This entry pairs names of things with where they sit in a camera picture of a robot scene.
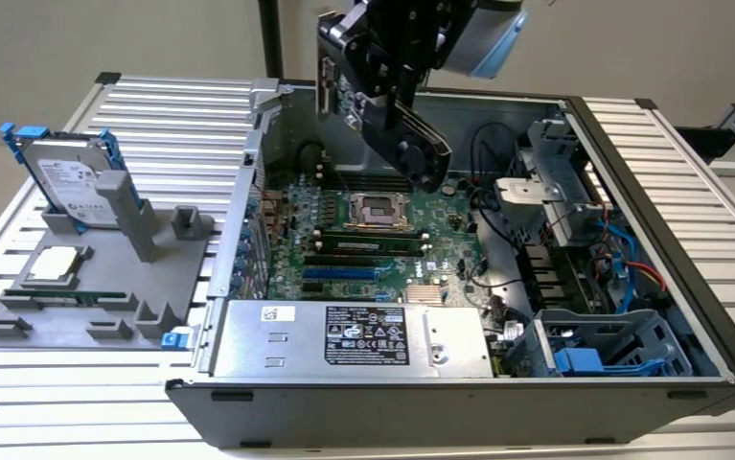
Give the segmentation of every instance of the barcode sticker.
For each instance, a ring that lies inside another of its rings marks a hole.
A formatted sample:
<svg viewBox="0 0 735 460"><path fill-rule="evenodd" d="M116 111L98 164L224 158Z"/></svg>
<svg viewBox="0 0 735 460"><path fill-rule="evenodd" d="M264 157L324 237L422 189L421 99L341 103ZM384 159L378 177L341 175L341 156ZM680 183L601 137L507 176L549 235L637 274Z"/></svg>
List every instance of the barcode sticker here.
<svg viewBox="0 0 735 460"><path fill-rule="evenodd" d="M272 321L294 321L294 307L261 307L261 322L266 323Z"/></svg>

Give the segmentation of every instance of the motherboard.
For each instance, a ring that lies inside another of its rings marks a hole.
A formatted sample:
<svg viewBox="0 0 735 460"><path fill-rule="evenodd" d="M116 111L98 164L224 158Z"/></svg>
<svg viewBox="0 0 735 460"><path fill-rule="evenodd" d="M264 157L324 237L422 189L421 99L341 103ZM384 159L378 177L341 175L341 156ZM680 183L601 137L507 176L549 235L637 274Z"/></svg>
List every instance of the motherboard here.
<svg viewBox="0 0 735 460"><path fill-rule="evenodd" d="M269 299L481 306L466 283L480 259L465 193L328 190L297 182L269 192Z"/></svg>

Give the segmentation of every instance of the blue pcie slot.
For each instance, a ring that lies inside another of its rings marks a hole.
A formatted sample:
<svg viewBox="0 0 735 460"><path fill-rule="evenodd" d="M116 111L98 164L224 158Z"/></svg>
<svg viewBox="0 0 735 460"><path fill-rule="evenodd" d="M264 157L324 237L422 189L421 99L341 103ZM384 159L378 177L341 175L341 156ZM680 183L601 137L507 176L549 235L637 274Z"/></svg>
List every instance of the blue pcie slot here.
<svg viewBox="0 0 735 460"><path fill-rule="evenodd" d="M316 280L365 280L376 279L376 272L372 268L308 268L301 273L301 278Z"/></svg>

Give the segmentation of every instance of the warning label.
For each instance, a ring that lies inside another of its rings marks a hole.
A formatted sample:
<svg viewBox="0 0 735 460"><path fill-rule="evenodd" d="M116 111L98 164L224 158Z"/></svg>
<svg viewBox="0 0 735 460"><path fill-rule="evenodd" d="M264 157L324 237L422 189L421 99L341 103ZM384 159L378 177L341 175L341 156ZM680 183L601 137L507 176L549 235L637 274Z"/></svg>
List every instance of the warning label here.
<svg viewBox="0 0 735 460"><path fill-rule="evenodd" d="M409 365L404 309L326 307L324 360L334 365Z"/></svg>
<svg viewBox="0 0 735 460"><path fill-rule="evenodd" d="M39 159L37 164L60 200L54 205L88 225L114 225L116 216L108 200L94 190L97 175L93 170L77 161Z"/></svg>

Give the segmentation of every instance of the power supply label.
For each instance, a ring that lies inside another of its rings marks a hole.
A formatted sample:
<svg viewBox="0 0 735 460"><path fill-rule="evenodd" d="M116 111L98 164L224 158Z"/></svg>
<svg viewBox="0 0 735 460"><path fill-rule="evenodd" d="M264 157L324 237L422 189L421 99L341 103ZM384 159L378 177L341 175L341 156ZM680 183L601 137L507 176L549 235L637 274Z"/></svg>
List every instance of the power supply label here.
<svg viewBox="0 0 735 460"><path fill-rule="evenodd" d="M326 307L324 360L345 366L406 366L404 309Z"/></svg>

